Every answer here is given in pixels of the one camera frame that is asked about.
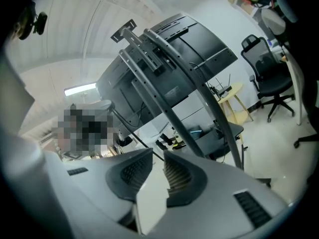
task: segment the metal stand pole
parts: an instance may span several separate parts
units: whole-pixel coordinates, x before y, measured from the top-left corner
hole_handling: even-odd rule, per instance
[[[157,88],[150,82],[147,76],[144,74],[142,69],[135,63],[135,61],[130,57],[130,55],[125,50],[120,50],[120,57],[127,64],[136,78],[144,86],[145,90],[151,95],[153,100],[157,103],[161,111],[166,115],[169,122],[177,130],[183,141],[187,146],[194,152],[195,155],[200,157],[205,157],[201,149],[198,147],[195,140],[191,137],[183,123],[174,113],[170,105],[167,103],[163,95],[157,90]]]
[[[200,94],[203,96],[208,107],[216,117],[220,127],[223,129],[223,133],[229,144],[229,148],[233,155],[236,167],[242,169],[240,160],[240,154],[236,145],[235,138],[233,137],[232,131],[228,124],[227,118],[220,108],[217,100],[213,97],[210,89],[203,84],[199,75],[190,67],[190,65],[183,59],[183,57],[163,38],[150,29],[144,30],[144,35],[147,36],[153,43],[158,45],[163,51],[165,51],[171,59],[182,69],[186,76],[194,83]]]
[[[125,126],[125,128],[128,130],[128,132],[130,132],[132,134],[132,136],[134,136],[145,148],[148,148],[148,146],[136,135],[134,134],[134,132],[128,127],[126,126],[125,120],[122,118],[122,116],[117,112],[117,110],[115,110],[114,108],[111,109],[111,111],[114,113],[114,115],[119,119],[120,122],[122,122],[123,126]],[[162,159],[158,154],[156,154],[153,151],[153,154],[158,157],[161,161],[164,161],[164,159]]]

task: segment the fluorescent light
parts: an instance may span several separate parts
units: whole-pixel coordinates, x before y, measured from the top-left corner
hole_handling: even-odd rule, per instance
[[[85,90],[91,90],[91,89],[95,89],[95,83],[82,85],[82,86],[79,86],[79,87],[74,87],[74,88],[71,88],[71,89],[64,90],[64,94],[66,96],[70,96],[70,95],[73,95],[73,94],[76,94],[76,93],[79,93],[79,92],[82,92],[82,91],[85,91]]]

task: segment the chair base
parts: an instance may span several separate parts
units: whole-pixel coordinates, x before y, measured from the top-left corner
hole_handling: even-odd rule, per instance
[[[294,147],[297,149],[299,147],[300,142],[306,142],[306,141],[319,141],[319,134],[313,134],[305,137],[298,138],[297,141],[294,143]]]
[[[288,98],[291,98],[292,100],[295,99],[295,95],[287,95],[287,96],[283,96],[283,97],[280,97],[279,95],[276,95],[274,96],[274,99],[270,100],[270,101],[267,101],[267,102],[264,102],[264,103],[261,103],[261,108],[263,109],[265,105],[270,105],[270,104],[273,104],[273,107],[271,108],[269,114],[268,114],[268,119],[267,119],[267,122],[270,123],[271,119],[271,115],[273,114],[275,108],[279,105],[282,105],[283,107],[285,107],[286,109],[290,110],[292,112],[292,116],[295,116],[295,112],[294,110],[288,106],[284,100],[288,99]]]

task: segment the black cable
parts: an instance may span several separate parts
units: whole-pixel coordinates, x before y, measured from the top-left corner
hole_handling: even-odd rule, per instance
[[[137,124],[137,126],[134,126],[134,125],[132,125],[131,123],[129,123],[121,114],[121,117],[123,118],[123,120],[125,121],[125,123],[127,124],[127,125],[130,125],[131,127],[134,127],[134,128],[138,128],[139,127],[139,124],[140,124],[140,121],[141,121],[141,114],[142,114],[142,106],[143,106],[143,104],[144,104],[144,102],[142,102],[142,104],[141,104],[141,109],[140,109],[140,116],[139,116],[139,122],[138,122],[138,124]]]
[[[114,108],[113,108],[113,113],[114,113],[114,115],[123,123],[123,125],[124,125],[125,123],[127,123],[127,121],[123,118],[123,116],[120,115],[119,112],[118,112],[117,110],[115,110]],[[131,133],[131,135],[132,135],[133,137],[135,137],[136,140],[139,141],[145,148],[149,148],[129,127],[125,126],[125,128],[126,128],[126,129]],[[153,153],[156,157],[158,157],[161,161],[164,161],[164,159],[162,159],[158,154],[156,154],[156,152],[152,151],[152,153]]]
[[[137,124],[137,126],[136,126],[136,127],[138,127],[138,126],[139,126],[139,124],[140,124],[140,121],[141,121],[141,115],[142,115],[142,109],[144,109],[144,108],[146,107],[146,105],[145,105],[145,106],[142,108],[143,104],[144,104],[144,102],[142,102],[142,104],[141,104],[141,108],[140,108],[140,115],[139,115],[139,121],[138,121],[138,124]]]
[[[225,153],[225,143],[226,143],[226,140],[225,140],[225,136],[224,136],[224,159],[223,161],[221,162],[222,164],[225,164],[225,157],[226,157],[226,153]]]
[[[205,75],[204,75],[204,73],[202,72],[202,70],[199,68],[199,66],[196,65],[196,64],[193,63],[193,62],[190,62],[190,64],[195,65],[195,66],[200,70],[201,74],[202,74],[203,77],[204,77],[204,81],[206,82],[206,84],[207,84],[207,86],[208,86],[208,88],[209,88],[208,81],[206,80]]]

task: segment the bottle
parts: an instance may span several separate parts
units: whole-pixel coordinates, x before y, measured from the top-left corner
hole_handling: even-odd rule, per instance
[[[179,134],[177,133],[177,131],[175,130],[175,128],[174,128],[174,127],[171,127],[171,129],[173,129],[173,135],[174,135],[176,141],[177,141],[177,142],[182,142],[183,139],[180,138],[180,136],[179,136]]]

